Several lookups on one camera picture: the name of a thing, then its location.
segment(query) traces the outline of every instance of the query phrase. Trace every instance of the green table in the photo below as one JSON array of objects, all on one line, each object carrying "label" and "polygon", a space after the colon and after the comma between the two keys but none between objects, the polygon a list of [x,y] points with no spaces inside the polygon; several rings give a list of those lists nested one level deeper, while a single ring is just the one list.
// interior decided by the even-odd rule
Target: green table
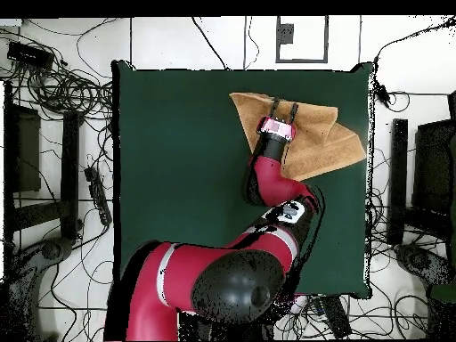
[{"label": "green table", "polygon": [[[367,150],[371,64],[349,73],[134,70],[121,61],[118,70],[121,272],[146,240],[223,246],[265,212],[241,197],[250,152],[232,92],[337,107]],[[326,213],[297,291],[369,297],[366,160],[306,182],[322,190]]]}]

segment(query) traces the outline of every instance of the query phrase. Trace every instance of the towel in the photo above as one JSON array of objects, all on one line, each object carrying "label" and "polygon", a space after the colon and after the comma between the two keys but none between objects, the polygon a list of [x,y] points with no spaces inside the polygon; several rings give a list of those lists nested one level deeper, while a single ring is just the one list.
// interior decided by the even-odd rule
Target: towel
[{"label": "towel", "polygon": [[[266,94],[230,94],[253,152],[259,135],[259,120],[267,116],[273,97]],[[276,118],[289,120],[294,102],[281,100],[274,112]],[[359,136],[336,122],[338,108],[297,102],[295,139],[283,154],[282,175],[303,181],[316,175],[347,167],[366,158]]]}]

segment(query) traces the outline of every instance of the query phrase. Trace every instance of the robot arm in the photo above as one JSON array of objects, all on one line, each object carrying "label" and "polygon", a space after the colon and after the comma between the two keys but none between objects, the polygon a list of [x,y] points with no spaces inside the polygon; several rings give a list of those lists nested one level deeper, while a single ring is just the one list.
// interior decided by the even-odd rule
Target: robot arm
[{"label": "robot arm", "polygon": [[248,163],[247,200],[274,207],[224,248],[154,240],[138,249],[110,293],[105,340],[177,340],[177,310],[224,323],[252,322],[265,313],[318,211],[304,184],[280,174],[284,145],[294,136],[292,119],[263,119]]}]

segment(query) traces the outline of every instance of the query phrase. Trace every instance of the black stand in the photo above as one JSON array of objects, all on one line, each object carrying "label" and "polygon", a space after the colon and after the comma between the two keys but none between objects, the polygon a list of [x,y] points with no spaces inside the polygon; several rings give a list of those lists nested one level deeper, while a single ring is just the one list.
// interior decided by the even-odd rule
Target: black stand
[{"label": "black stand", "polygon": [[38,242],[26,248],[19,255],[12,248],[4,248],[4,283],[0,285],[0,335],[9,341],[44,341],[37,320],[37,298],[40,282],[46,270],[65,260],[76,243],[77,232],[82,223],[78,220],[78,167],[79,127],[84,119],[75,111],[63,116],[63,137],[61,156],[61,199],[39,205],[15,208],[13,185],[17,156],[14,148],[15,108],[12,104],[11,87],[5,100],[4,124],[4,196],[5,226],[4,238],[12,240],[13,233],[54,219],[61,220],[61,237]]}]

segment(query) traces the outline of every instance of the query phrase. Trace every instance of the cable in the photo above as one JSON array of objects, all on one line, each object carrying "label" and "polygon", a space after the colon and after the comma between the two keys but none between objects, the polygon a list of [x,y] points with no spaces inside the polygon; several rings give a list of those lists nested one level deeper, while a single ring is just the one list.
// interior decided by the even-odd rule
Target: cable
[{"label": "cable", "polygon": [[[419,30],[419,31],[415,31],[414,33],[411,33],[410,35],[406,36],[406,37],[402,37],[402,38],[399,38],[399,39],[396,39],[394,41],[391,41],[389,43],[387,43],[386,45],[382,46],[379,50],[379,52],[377,53],[377,55],[375,56],[374,60],[373,60],[373,64],[374,64],[374,75],[373,75],[373,80],[374,80],[374,83],[373,83],[373,92],[375,95],[377,95],[377,98],[391,111],[395,112],[395,113],[398,113],[398,112],[401,112],[401,111],[404,111],[406,110],[408,107],[409,107],[409,104],[410,104],[410,96],[409,94],[407,94],[406,92],[392,92],[392,93],[388,93],[387,92],[387,89],[385,88],[384,85],[381,85],[378,80],[377,80],[377,71],[379,69],[379,56],[381,54],[381,52],[383,51],[383,49],[385,49],[386,47],[392,45],[392,44],[395,44],[397,42],[402,42],[404,41],[405,39],[408,39],[408,38],[412,38],[412,37],[417,37],[419,36],[421,33],[427,33],[429,31],[432,31],[432,30],[438,30],[438,29],[442,29],[442,28],[450,28],[450,27],[454,27],[456,26],[456,16],[452,16],[450,17],[448,20],[446,20],[445,22],[439,24],[439,25],[436,25],[434,27],[427,27],[427,28],[424,28],[422,30]],[[394,110],[394,109],[391,109],[391,101],[390,101],[390,94],[392,95],[395,95],[395,94],[405,94],[407,95],[407,105],[401,109],[401,110]]]},{"label": "cable", "polygon": [[253,16],[250,16],[250,23],[248,24],[248,38],[250,39],[250,41],[252,41],[252,43],[255,45],[256,47],[256,57],[253,61],[251,61],[248,66],[245,68],[245,69],[248,69],[248,67],[250,67],[250,64],[253,64],[257,61],[258,59],[258,55],[260,54],[260,48],[258,47],[257,45],[257,42],[255,42],[252,38],[252,36],[250,35],[250,27],[252,26],[252,20],[253,20]]},{"label": "cable", "polygon": [[109,24],[110,22],[114,22],[118,19],[114,19],[114,20],[110,20],[108,21],[109,17],[104,19],[103,22],[99,23],[98,25],[95,25],[94,27],[88,29],[86,32],[84,32],[83,34],[81,34],[81,36],[77,39],[77,42],[76,42],[76,49],[77,49],[77,55],[79,56],[79,58],[81,59],[81,61],[83,61],[85,63],[85,65],[91,69],[93,72],[95,72],[98,76],[100,77],[105,77],[105,78],[110,78],[109,76],[104,76],[100,73],[98,73],[96,70],[94,70],[90,65],[89,63],[87,63],[84,58],[81,56],[81,52],[79,51],[79,41],[81,40],[81,38],[85,35],[87,35],[88,33],[90,33],[92,30],[95,30],[97,28],[99,28],[101,25],[106,25],[106,24]]},{"label": "cable", "polygon": [[49,31],[50,33],[54,33],[54,34],[59,34],[61,36],[71,36],[71,37],[79,37],[79,36],[82,36],[84,33],[78,33],[78,34],[70,34],[70,33],[61,33],[59,31],[53,31],[53,30],[50,30],[48,28],[44,28],[42,27],[41,25],[38,25],[37,23],[35,23],[34,21],[30,20],[30,19],[24,19],[25,21],[27,22],[30,22],[31,24],[39,27],[40,29],[42,30],[46,30],[46,31]]},{"label": "cable", "polygon": [[65,306],[66,308],[68,308],[75,316],[73,322],[71,323],[70,327],[68,328],[67,332],[65,333],[65,335],[63,336],[63,338],[61,339],[61,342],[65,342],[65,338],[68,336],[69,332],[73,329],[74,325],[76,324],[76,320],[77,320],[77,313],[74,309],[72,309],[69,305],[67,305],[66,303],[62,302],[59,298],[57,298],[57,296],[55,295],[53,289],[54,289],[54,283],[55,281],[57,280],[57,276],[59,275],[59,267],[60,267],[60,264],[57,264],[57,270],[55,272],[55,275],[53,277],[53,282],[51,283],[51,293],[53,294],[53,298],[61,305]]},{"label": "cable", "polygon": [[191,20],[193,21],[193,24],[198,28],[199,32],[201,33],[201,35],[204,37],[204,39],[206,40],[206,42],[208,43],[209,47],[211,48],[211,50],[214,52],[214,54],[217,56],[218,60],[222,63],[222,65],[224,66],[224,69],[229,69],[228,66],[226,66],[224,64],[224,61],[222,60],[222,58],[220,57],[220,55],[217,53],[216,49],[214,48],[214,46],[211,45],[211,43],[209,42],[208,38],[206,37],[206,34],[204,34],[204,31],[203,29],[200,27],[200,25],[198,25],[198,23],[196,22],[195,18],[194,17],[191,17]]}]

